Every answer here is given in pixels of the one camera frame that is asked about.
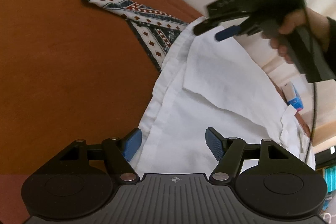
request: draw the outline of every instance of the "blue gripper pad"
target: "blue gripper pad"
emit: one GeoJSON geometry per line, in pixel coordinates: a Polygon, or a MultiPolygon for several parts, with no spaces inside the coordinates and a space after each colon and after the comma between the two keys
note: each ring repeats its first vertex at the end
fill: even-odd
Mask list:
{"type": "Polygon", "coordinates": [[[223,41],[229,37],[233,37],[234,35],[237,35],[240,32],[241,28],[240,26],[233,25],[229,28],[226,28],[225,30],[222,30],[215,34],[215,39],[219,41],[223,41]]]}
{"type": "Polygon", "coordinates": [[[222,146],[222,141],[215,136],[208,128],[205,131],[205,142],[212,154],[215,156],[216,160],[220,161],[224,156],[224,150],[222,146]]]}
{"type": "Polygon", "coordinates": [[[134,154],[138,151],[142,142],[142,132],[139,128],[131,132],[126,138],[123,140],[124,142],[124,151],[122,152],[124,158],[127,161],[130,161],[134,154]]]}

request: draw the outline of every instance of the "patterned scarf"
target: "patterned scarf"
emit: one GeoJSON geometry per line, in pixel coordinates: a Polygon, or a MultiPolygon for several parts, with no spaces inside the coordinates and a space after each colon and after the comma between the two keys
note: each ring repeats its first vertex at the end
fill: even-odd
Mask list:
{"type": "Polygon", "coordinates": [[[160,71],[169,48],[188,23],[132,0],[85,0],[124,18],[160,71]]]}

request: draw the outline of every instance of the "hand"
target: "hand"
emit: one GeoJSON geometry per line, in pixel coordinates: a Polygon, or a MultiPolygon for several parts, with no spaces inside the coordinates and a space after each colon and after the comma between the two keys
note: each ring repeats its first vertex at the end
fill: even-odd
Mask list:
{"type": "MultiPolygon", "coordinates": [[[[311,27],[311,32],[317,38],[323,52],[327,52],[329,46],[329,28],[330,24],[325,16],[314,12],[307,8],[307,14],[311,27]]],[[[306,16],[303,10],[296,10],[288,15],[283,20],[281,27],[279,28],[280,34],[290,34],[294,31],[295,27],[305,25],[306,16]]],[[[264,39],[270,39],[264,33],[261,35],[264,39]]],[[[270,46],[272,49],[278,50],[279,56],[283,57],[288,64],[292,64],[293,61],[287,54],[287,47],[280,45],[278,39],[271,38],[270,46]]]]}

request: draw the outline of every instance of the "black circular pad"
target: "black circular pad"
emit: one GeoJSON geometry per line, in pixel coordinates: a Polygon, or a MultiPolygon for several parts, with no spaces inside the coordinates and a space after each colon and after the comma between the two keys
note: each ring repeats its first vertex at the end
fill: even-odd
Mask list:
{"type": "Polygon", "coordinates": [[[83,217],[103,206],[112,194],[109,175],[93,167],[82,170],[86,174],[75,173],[31,175],[21,189],[29,213],[64,220],[83,217]]]}
{"type": "Polygon", "coordinates": [[[236,179],[236,193],[247,207],[264,216],[289,220],[318,214],[327,192],[323,177],[312,169],[303,170],[305,174],[282,169],[274,165],[273,171],[280,172],[273,172],[268,165],[245,170],[236,179]]]}
{"type": "Polygon", "coordinates": [[[303,181],[293,174],[275,173],[264,179],[264,185],[273,193],[289,195],[301,190],[303,181]]]}
{"type": "Polygon", "coordinates": [[[85,181],[78,175],[55,175],[45,184],[45,189],[55,196],[69,196],[83,189],[85,181]]]}

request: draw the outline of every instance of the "person's arm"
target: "person's arm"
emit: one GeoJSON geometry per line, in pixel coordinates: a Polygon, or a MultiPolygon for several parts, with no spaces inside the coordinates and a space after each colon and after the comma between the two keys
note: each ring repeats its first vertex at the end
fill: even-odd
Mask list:
{"type": "MultiPolygon", "coordinates": [[[[320,15],[317,12],[307,8],[310,28],[313,35],[317,38],[322,51],[325,55],[325,60],[331,70],[336,74],[336,21],[320,15]]],[[[303,10],[296,10],[288,14],[283,20],[283,24],[279,28],[280,34],[290,34],[297,26],[306,24],[306,16],[303,10]]],[[[280,45],[276,38],[271,38],[270,46],[278,50],[279,56],[285,61],[292,64],[292,60],[287,54],[287,47],[280,45]]]]}
{"type": "Polygon", "coordinates": [[[329,46],[324,54],[325,60],[331,70],[336,74],[336,21],[328,17],[330,24],[329,46]]]}

